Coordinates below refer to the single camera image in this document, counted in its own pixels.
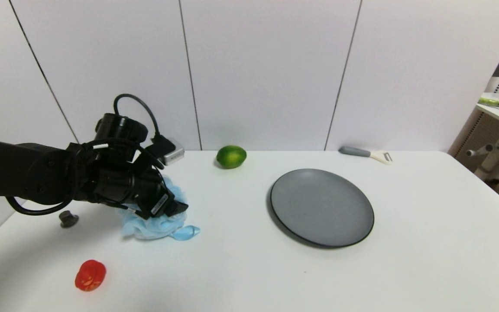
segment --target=gray plate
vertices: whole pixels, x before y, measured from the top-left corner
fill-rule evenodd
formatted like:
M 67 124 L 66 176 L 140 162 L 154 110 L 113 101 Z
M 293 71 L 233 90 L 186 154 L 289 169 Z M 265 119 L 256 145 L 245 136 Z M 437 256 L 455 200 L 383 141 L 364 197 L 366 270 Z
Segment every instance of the gray plate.
M 362 241 L 373 228 L 369 200 L 353 183 L 331 172 L 300 169 L 271 190 L 272 210 L 289 231 L 323 247 Z

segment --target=tomato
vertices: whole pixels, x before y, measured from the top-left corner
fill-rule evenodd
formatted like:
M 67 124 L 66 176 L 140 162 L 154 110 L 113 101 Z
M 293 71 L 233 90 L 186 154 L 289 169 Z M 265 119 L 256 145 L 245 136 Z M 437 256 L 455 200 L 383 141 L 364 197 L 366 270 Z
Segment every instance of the tomato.
M 105 265 L 95 260 L 88 260 L 81 265 L 75 285 L 85 292 L 91 292 L 101 285 L 106 272 Z

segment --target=light blue towel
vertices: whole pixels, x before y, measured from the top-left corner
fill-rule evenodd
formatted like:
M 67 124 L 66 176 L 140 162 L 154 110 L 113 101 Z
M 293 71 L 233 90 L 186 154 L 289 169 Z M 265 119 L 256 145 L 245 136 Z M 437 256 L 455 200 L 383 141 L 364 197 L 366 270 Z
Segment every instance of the light blue towel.
M 164 176 L 163 178 L 168 189 L 175 194 L 175 199 L 182 203 L 188 203 L 182 190 L 174 185 L 172 181 Z M 137 205 L 127 204 L 128 207 L 137 209 Z M 121 234 L 125 237 L 134 235 L 137 239 L 158 239 L 170 236 L 177 241 L 187 241 L 200 233 L 199 227 L 193 225 L 184 226 L 186 221 L 186 211 L 168 217 L 163 214 L 159 218 L 149 218 L 144 220 L 132 211 L 117 208 L 117 213 L 121 215 L 123 228 Z

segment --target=lime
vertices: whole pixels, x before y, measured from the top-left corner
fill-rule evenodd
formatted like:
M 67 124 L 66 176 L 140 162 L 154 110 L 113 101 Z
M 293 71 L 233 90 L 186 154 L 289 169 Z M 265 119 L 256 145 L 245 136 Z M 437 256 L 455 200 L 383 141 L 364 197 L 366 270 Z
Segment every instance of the lime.
M 240 166 L 246 156 L 246 151 L 240 146 L 229 145 L 218 150 L 217 161 L 223 168 L 231 169 Z

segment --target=vegetable peeler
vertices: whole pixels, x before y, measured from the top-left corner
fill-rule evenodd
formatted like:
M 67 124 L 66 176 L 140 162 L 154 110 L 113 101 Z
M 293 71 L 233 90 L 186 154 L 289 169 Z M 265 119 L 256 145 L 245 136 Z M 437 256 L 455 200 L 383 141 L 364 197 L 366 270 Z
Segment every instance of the vegetable peeler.
M 368 150 L 363 150 L 350 146 L 342 146 L 338 151 L 342 154 L 347 154 L 347 155 L 370 157 L 386 165 L 391 165 L 393 162 L 392 157 L 390 157 L 390 154 L 388 154 L 388 152 L 384 150 L 375 150 L 374 152 L 369 152 Z

